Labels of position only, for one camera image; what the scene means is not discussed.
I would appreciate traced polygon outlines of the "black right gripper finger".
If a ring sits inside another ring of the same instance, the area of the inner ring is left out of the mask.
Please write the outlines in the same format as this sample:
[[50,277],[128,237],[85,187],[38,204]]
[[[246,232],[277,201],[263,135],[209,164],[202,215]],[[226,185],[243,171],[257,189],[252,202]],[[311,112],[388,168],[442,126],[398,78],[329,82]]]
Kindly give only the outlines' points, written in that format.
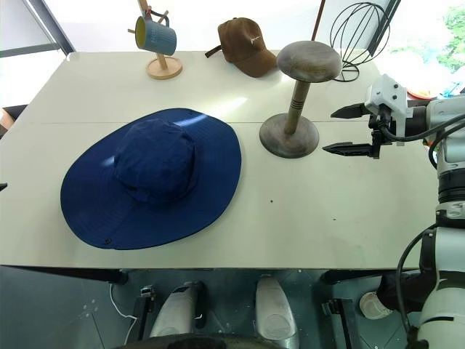
[[371,157],[372,145],[368,143],[354,144],[352,142],[334,143],[322,147],[328,153],[340,156],[368,156]]
[[368,115],[369,110],[364,103],[356,103],[353,105],[344,106],[331,114],[331,118],[335,119],[356,119]]

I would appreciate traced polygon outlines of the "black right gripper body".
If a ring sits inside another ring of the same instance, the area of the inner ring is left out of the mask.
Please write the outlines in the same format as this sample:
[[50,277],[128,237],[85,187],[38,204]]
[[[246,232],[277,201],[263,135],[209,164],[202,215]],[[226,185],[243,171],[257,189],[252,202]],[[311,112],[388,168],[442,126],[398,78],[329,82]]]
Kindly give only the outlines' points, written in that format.
[[390,133],[392,121],[392,110],[384,104],[379,106],[377,114],[371,114],[368,127],[371,129],[371,149],[370,157],[378,159],[380,157],[381,146],[391,145],[393,140],[387,135]]

